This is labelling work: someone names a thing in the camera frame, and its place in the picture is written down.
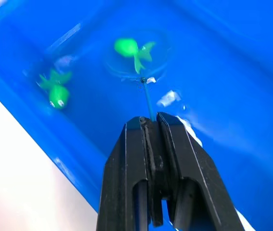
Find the black clamp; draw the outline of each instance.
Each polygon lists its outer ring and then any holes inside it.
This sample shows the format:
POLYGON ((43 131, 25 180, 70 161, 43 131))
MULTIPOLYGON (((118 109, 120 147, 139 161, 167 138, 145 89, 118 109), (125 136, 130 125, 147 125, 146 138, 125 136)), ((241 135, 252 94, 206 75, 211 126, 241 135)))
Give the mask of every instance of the black clamp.
POLYGON ((166 113, 125 124, 105 165, 97 231, 161 226, 161 200, 179 230, 244 230, 214 162, 166 113))

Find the blue plastic tub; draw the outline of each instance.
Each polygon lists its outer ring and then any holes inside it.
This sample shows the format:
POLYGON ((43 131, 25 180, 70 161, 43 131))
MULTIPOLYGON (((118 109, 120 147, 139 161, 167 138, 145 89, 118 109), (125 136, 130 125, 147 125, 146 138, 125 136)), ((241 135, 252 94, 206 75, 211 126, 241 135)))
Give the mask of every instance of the blue plastic tub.
POLYGON ((123 124, 149 116, 140 85, 106 68, 112 40, 136 30, 168 41, 167 66, 148 84, 153 110, 191 124, 235 207, 256 230, 272 231, 273 0, 8 1, 0 101, 97 211, 123 124), (37 78, 65 55, 77 57, 71 98, 56 110, 37 78), (177 95, 170 105, 161 103, 168 92, 177 95))

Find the thin blue stick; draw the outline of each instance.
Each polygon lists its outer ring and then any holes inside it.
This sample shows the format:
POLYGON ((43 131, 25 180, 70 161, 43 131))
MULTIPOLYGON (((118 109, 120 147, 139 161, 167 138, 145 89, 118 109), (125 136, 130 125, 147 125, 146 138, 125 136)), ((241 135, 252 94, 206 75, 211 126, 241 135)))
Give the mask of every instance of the thin blue stick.
POLYGON ((149 110, 149 115, 150 115, 150 119, 151 121, 156 121, 156 116, 152 110, 151 107, 151 100, 150 100, 150 96, 149 96, 149 91, 147 88, 147 83, 146 83, 146 79, 142 79, 141 82, 144 85, 144 90, 145 90, 145 95, 146 95, 146 101, 147 101, 147 106, 148 106, 148 110, 149 110))

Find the green toy fish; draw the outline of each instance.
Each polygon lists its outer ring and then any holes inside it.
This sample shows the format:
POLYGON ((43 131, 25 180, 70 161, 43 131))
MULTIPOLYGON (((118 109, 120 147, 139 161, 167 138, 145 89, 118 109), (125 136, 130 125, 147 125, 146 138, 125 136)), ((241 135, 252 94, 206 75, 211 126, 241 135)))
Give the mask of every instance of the green toy fish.
POLYGON ((69 91, 62 84, 67 83, 71 79, 72 73, 59 74, 55 70, 50 71, 50 79, 39 75, 42 82, 39 86, 44 90, 49 90, 49 101, 52 107, 63 109, 68 102, 69 91))
POLYGON ((134 57, 135 70, 138 74, 140 74, 141 68, 145 69, 140 59, 151 62, 152 58, 150 55, 150 51, 155 44, 155 42, 148 42, 139 50, 137 42, 134 39, 120 38, 115 42, 114 49, 123 57, 134 57))

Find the white surface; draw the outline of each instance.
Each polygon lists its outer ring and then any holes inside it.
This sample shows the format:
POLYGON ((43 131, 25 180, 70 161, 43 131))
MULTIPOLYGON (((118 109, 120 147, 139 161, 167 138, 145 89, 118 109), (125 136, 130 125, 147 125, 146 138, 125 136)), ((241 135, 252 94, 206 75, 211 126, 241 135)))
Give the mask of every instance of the white surface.
POLYGON ((95 231, 97 213, 0 103, 0 231, 95 231))

